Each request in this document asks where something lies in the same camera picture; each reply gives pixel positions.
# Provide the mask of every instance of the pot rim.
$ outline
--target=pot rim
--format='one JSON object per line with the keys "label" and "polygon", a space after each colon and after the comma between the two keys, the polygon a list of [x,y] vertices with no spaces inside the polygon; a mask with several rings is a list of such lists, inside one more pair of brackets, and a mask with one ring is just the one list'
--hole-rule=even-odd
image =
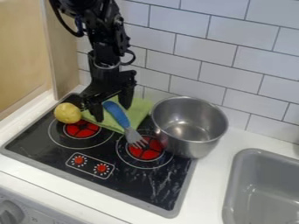
{"label": "pot rim", "polygon": [[[218,112],[220,112],[220,114],[222,115],[222,117],[224,118],[225,120],[225,123],[226,123],[226,126],[225,126],[225,129],[224,131],[221,133],[221,135],[213,138],[213,139],[210,139],[210,140],[207,140],[207,141],[196,141],[196,140],[185,140],[183,138],[179,138],[177,136],[174,136],[170,133],[168,133],[167,131],[165,131],[164,129],[162,129],[157,123],[156,123],[156,120],[154,118],[154,111],[156,110],[156,108],[163,102],[166,102],[166,101],[169,101],[169,100],[176,100],[176,99],[190,99],[190,100],[195,100],[195,101],[199,101],[199,102],[203,102],[205,104],[208,104],[210,107],[216,109]],[[170,98],[167,98],[167,99],[163,99],[161,101],[159,101],[158,103],[155,104],[155,106],[152,108],[152,110],[149,112],[149,115],[150,115],[150,118],[152,120],[152,122],[155,124],[156,127],[159,128],[160,131],[162,131],[165,135],[167,136],[170,136],[170,137],[173,137],[179,141],[182,141],[182,142],[186,142],[186,143],[196,143],[196,144],[206,144],[206,143],[211,143],[211,142],[216,142],[218,141],[221,137],[223,137],[225,135],[225,133],[227,133],[227,130],[228,130],[228,127],[229,127],[229,122],[228,122],[228,119],[227,119],[227,116],[226,114],[216,105],[208,102],[208,101],[204,101],[204,100],[201,100],[201,99],[198,99],[198,98],[195,98],[195,97],[190,97],[190,96],[174,96],[174,97],[170,97]]]}

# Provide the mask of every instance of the white tile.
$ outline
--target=white tile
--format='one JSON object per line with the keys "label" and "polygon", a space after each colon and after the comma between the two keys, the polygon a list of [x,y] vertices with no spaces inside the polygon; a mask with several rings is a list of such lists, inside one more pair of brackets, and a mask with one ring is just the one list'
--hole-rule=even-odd
{"label": "white tile", "polygon": [[157,88],[163,91],[168,91],[170,83],[170,75],[166,73],[159,73],[151,71],[149,69],[140,68],[137,66],[126,66],[122,68],[122,71],[135,70],[137,71],[137,84],[149,87]]}
{"label": "white tile", "polygon": [[166,53],[148,51],[147,67],[167,74],[175,74],[196,80],[200,61],[185,59]]}
{"label": "white tile", "polygon": [[172,96],[175,96],[174,94],[162,92],[159,90],[155,90],[153,88],[146,87],[144,89],[144,99],[147,99],[149,101],[152,101],[153,103],[157,103],[163,99],[170,98]]}
{"label": "white tile", "polygon": [[299,105],[290,103],[287,114],[283,121],[299,125]]}
{"label": "white tile", "polygon": [[281,28],[275,44],[275,51],[299,56],[299,31]]}
{"label": "white tile", "polygon": [[209,16],[153,6],[149,26],[159,30],[205,38]]}
{"label": "white tile", "polygon": [[232,109],[239,109],[260,116],[282,119],[288,104],[262,97],[256,94],[247,94],[227,89],[223,105]]}
{"label": "white tile", "polygon": [[126,32],[131,37],[131,45],[165,53],[172,53],[175,34],[126,24]]}
{"label": "white tile", "polygon": [[251,115],[247,131],[299,144],[299,126]]}
{"label": "white tile", "polygon": [[265,76],[260,95],[299,103],[299,82]]}
{"label": "white tile", "polygon": [[212,17],[208,38],[271,50],[277,32],[278,27],[272,25],[256,24],[224,17]]}
{"label": "white tile", "polygon": [[240,46],[234,67],[263,74],[272,74],[291,80],[299,79],[299,58],[276,52],[266,52]]}
{"label": "white tile", "polygon": [[178,8],[180,0],[135,0],[135,2],[145,3],[145,4],[156,4],[167,6],[171,8]]}
{"label": "white tile", "polygon": [[176,55],[231,66],[236,45],[177,35]]}
{"label": "white tile", "polygon": [[78,52],[89,53],[91,50],[93,50],[87,36],[84,36],[82,38],[77,38],[76,40],[77,40]]}
{"label": "white tile", "polygon": [[[139,47],[135,47],[135,46],[131,46],[129,48],[129,50],[134,52],[136,55],[136,61],[132,65],[137,66],[137,67],[145,67],[146,50],[139,48]],[[131,59],[132,59],[132,56],[130,54],[126,53],[125,56],[122,58],[122,62],[128,62]]]}
{"label": "white tile", "polygon": [[90,73],[87,71],[79,70],[79,82],[83,86],[89,86],[91,83]]}
{"label": "white tile", "polygon": [[227,88],[235,88],[256,94],[261,84],[262,74],[247,72],[227,66],[203,63],[200,81],[209,82]]}
{"label": "white tile", "polygon": [[292,0],[251,0],[247,20],[299,28],[299,2]]}
{"label": "white tile", "polygon": [[183,10],[230,18],[244,18],[248,0],[182,0]]}
{"label": "white tile", "polygon": [[246,128],[249,114],[231,108],[219,107],[227,116],[229,126],[244,130]]}
{"label": "white tile", "polygon": [[144,87],[137,85],[135,87],[134,97],[143,98]]}
{"label": "white tile", "polygon": [[149,22],[150,6],[145,3],[133,3],[117,0],[121,14],[126,23],[147,26]]}
{"label": "white tile", "polygon": [[78,66],[80,69],[89,71],[89,65],[88,65],[88,56],[85,53],[78,52],[77,53],[77,59],[78,59]]}
{"label": "white tile", "polygon": [[221,104],[225,89],[195,80],[187,80],[176,76],[171,77],[170,92],[176,95],[187,95]]}

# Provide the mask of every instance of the black stovetop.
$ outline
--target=black stovetop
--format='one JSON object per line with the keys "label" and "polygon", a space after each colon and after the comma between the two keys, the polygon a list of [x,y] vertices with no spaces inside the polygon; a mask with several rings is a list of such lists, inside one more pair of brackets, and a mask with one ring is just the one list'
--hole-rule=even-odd
{"label": "black stovetop", "polygon": [[[72,94],[64,102],[76,104],[78,100],[79,96]],[[55,170],[61,170],[70,174],[74,182],[85,179],[87,187],[91,183],[104,186],[111,190],[110,196],[152,212],[160,210],[158,214],[171,217],[167,213],[179,210],[183,200],[192,161],[163,150],[148,117],[139,132],[149,142],[144,149],[128,146],[123,135],[90,122],[67,125],[58,122],[52,109],[7,144],[5,150],[28,158],[29,162],[55,168],[54,174],[59,175],[61,172]]]}

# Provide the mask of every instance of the potato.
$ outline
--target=potato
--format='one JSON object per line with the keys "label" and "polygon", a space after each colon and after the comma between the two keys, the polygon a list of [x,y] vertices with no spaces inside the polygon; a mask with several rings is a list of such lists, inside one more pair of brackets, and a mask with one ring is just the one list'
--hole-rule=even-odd
{"label": "potato", "polygon": [[54,115],[62,123],[76,123],[81,119],[80,109],[69,102],[60,103],[54,110]]}

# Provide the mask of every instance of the white countertop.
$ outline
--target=white countertop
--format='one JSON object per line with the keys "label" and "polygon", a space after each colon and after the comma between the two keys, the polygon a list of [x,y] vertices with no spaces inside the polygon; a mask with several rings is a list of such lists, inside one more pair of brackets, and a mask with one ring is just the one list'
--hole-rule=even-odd
{"label": "white countertop", "polygon": [[[50,93],[45,93],[0,122],[0,145],[55,102]],[[0,155],[0,186],[86,223],[222,224],[221,210],[233,156],[247,148],[299,158],[298,145],[230,128],[214,151],[198,161],[182,209],[174,219],[165,219],[3,155]]]}

